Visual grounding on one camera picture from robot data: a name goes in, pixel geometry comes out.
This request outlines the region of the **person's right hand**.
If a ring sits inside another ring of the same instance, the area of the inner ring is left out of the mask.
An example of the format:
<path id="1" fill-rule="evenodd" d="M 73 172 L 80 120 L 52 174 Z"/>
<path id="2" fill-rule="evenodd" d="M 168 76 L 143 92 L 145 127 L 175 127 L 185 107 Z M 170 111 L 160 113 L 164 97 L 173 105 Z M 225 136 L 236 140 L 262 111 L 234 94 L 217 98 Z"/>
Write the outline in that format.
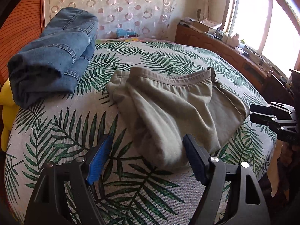
<path id="1" fill-rule="evenodd" d="M 279 189 L 288 191 L 299 185 L 299 146 L 283 142 L 277 159 Z"/>

